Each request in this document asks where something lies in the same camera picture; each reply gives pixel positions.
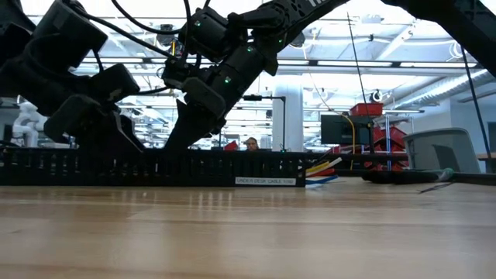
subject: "wooden table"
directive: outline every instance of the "wooden table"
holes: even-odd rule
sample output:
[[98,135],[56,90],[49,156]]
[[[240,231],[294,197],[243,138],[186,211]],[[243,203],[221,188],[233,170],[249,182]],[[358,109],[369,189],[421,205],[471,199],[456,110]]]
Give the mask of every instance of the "wooden table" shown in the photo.
[[489,157],[487,156],[486,153],[478,154],[477,159],[479,161],[483,161],[486,163],[486,173],[487,174],[496,174],[496,153],[491,153],[491,158],[492,158],[492,169],[489,168],[487,165],[487,161],[489,160]]
[[496,188],[0,188],[0,278],[496,278]]

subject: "white robot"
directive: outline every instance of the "white robot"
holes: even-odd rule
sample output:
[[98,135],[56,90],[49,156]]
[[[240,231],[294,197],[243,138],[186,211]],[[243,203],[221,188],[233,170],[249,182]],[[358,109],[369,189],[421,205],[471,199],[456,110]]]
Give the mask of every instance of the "white robot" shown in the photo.
[[12,143],[24,147],[38,147],[38,135],[43,131],[47,117],[38,113],[30,102],[19,104],[19,117],[12,127]]

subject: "ceiling duct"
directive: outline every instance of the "ceiling duct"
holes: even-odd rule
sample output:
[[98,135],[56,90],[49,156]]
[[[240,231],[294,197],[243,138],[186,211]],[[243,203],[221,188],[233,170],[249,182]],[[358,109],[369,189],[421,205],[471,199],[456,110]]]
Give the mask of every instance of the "ceiling duct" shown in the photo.
[[[473,73],[471,77],[475,88],[495,80],[487,70]],[[412,106],[430,105],[468,90],[470,90],[468,76],[446,77],[400,99],[391,108],[406,109]]]

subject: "gray trash bin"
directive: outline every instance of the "gray trash bin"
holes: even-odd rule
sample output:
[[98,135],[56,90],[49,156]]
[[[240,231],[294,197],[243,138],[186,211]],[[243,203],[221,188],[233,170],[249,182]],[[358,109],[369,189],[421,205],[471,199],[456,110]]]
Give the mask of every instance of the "gray trash bin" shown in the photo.
[[452,168],[456,172],[479,174],[479,162],[465,129],[436,129],[403,137],[412,170]]

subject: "yellow wire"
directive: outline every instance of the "yellow wire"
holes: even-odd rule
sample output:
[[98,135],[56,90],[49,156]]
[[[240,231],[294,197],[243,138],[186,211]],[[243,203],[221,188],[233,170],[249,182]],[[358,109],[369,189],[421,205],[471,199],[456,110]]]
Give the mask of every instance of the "yellow wire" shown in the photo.
[[[317,33],[314,33],[314,34],[313,34],[313,43],[314,43],[314,44],[315,44],[315,39],[316,39],[316,38],[317,38]],[[304,56],[305,56],[305,59],[307,59],[307,52],[305,51],[305,48],[303,48],[303,54],[304,54]],[[346,115],[344,115],[344,114],[342,114],[342,113],[337,113],[337,112],[335,112],[332,108],[330,108],[330,107],[327,105],[327,103],[326,103],[326,101],[324,100],[324,98],[321,96],[320,91],[319,91],[319,89],[318,89],[316,86],[315,86],[315,90],[317,90],[317,93],[320,95],[320,98],[322,99],[322,102],[323,102],[323,103],[324,103],[324,105],[325,105],[325,106],[329,109],[329,111],[334,112],[334,113],[336,113],[337,115],[341,115],[341,116],[342,116],[342,117],[344,117],[346,120],[348,120],[348,122],[350,123],[350,125],[351,125],[351,130],[352,130],[352,133],[353,133],[353,135],[352,135],[352,143],[353,143],[353,144],[352,144],[352,148],[353,148],[353,155],[355,155],[355,125],[353,124],[353,121],[351,121],[351,119],[350,119],[348,116],[346,116]],[[351,170],[351,171],[353,170],[353,160],[351,160],[351,167],[350,167],[350,170]]]
[[[172,41],[172,56],[175,57],[176,56],[176,42]],[[172,95],[172,93],[174,93],[174,89],[169,89],[169,94]]]
[[[344,117],[346,120],[348,120],[348,122],[350,123],[351,125],[351,130],[352,130],[352,148],[353,148],[353,155],[355,155],[355,125],[353,124],[353,121],[351,121],[350,117],[344,115],[344,114],[341,114],[342,117]],[[351,160],[351,167],[350,167],[350,171],[353,170],[353,160]]]

